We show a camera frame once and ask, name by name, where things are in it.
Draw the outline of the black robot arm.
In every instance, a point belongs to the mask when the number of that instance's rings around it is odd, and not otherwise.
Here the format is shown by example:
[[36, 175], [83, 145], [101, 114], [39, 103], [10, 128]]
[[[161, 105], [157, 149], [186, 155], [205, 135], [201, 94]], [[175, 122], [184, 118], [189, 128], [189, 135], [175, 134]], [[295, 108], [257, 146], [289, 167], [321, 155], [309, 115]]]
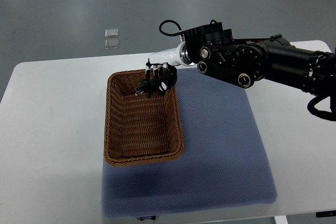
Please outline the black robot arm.
[[311, 93], [308, 111], [335, 121], [335, 54], [296, 48], [281, 34], [234, 39], [231, 29], [211, 20], [176, 33], [182, 36], [183, 60], [203, 75], [247, 89], [267, 79]]

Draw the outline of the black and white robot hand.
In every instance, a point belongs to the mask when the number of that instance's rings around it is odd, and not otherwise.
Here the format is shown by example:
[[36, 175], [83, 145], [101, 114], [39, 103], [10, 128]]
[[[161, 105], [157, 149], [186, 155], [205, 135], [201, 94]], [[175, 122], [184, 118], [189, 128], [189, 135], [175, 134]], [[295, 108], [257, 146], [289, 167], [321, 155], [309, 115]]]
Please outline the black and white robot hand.
[[175, 86], [177, 82], [177, 66], [190, 66], [192, 63], [187, 58], [185, 42], [176, 48], [150, 54], [145, 65], [145, 79], [159, 81], [159, 88], [164, 93]]

